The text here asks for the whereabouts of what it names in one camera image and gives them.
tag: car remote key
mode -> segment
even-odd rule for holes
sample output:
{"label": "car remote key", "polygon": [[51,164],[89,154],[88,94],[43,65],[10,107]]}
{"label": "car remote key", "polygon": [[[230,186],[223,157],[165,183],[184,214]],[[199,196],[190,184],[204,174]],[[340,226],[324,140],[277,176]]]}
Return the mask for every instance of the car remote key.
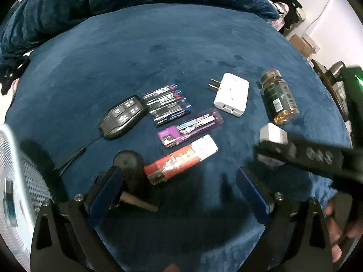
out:
{"label": "car remote key", "polygon": [[148,109],[138,96],[134,95],[111,107],[98,125],[101,136],[116,139],[126,134],[141,120]]}

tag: pile of clothes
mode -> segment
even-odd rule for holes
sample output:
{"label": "pile of clothes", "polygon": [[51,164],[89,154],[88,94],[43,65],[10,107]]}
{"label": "pile of clothes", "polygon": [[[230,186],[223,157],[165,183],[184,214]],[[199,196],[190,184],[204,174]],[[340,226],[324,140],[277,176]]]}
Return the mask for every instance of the pile of clothes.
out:
{"label": "pile of clothes", "polygon": [[304,21],[306,16],[302,5],[297,0],[268,0],[275,6],[280,14],[278,20],[271,21],[270,24],[281,34],[284,30],[290,30],[295,23]]}

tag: green led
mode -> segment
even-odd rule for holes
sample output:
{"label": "green led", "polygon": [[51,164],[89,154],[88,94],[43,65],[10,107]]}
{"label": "green led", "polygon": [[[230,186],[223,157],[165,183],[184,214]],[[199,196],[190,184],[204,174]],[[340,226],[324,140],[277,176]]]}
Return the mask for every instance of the green led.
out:
{"label": "green led", "polygon": [[360,78],[358,78],[357,76],[355,76],[355,78],[358,80],[358,82],[360,83],[360,85],[363,87],[363,81]]}

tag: white plastic basket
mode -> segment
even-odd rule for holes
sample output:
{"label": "white plastic basket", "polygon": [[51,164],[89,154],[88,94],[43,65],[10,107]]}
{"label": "white plastic basket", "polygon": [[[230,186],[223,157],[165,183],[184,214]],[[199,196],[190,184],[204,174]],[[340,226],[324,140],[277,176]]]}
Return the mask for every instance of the white plastic basket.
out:
{"label": "white plastic basket", "polygon": [[0,234],[30,272],[34,225],[43,200],[51,195],[34,163],[17,146],[10,127],[0,125]]}

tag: blue comforter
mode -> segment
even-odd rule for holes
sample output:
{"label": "blue comforter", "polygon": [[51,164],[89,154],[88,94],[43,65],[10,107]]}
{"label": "blue comforter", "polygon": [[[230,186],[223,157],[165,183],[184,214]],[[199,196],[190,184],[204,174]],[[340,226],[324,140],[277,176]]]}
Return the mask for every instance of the blue comforter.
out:
{"label": "blue comforter", "polygon": [[171,263],[182,271],[236,271],[264,230],[236,187],[240,166],[292,199],[312,195],[325,204],[335,193],[328,179],[287,165],[271,171],[255,161],[259,129],[269,122],[256,82],[269,69],[281,72],[301,112],[284,130],[349,146],[334,101],[284,37],[253,13],[200,5],[133,6],[91,17],[48,40],[32,52],[6,122],[46,178],[89,144],[62,177],[72,197],[86,192],[119,151],[137,151],[146,164],[172,152],[149,116],[117,140],[92,142],[114,104],[175,82],[198,113],[213,105],[210,78],[230,72],[248,80],[245,113],[237,118],[221,112],[224,123],[211,131],[219,151],[154,187],[157,213],[123,207],[110,211],[97,229],[127,271],[162,271]]}

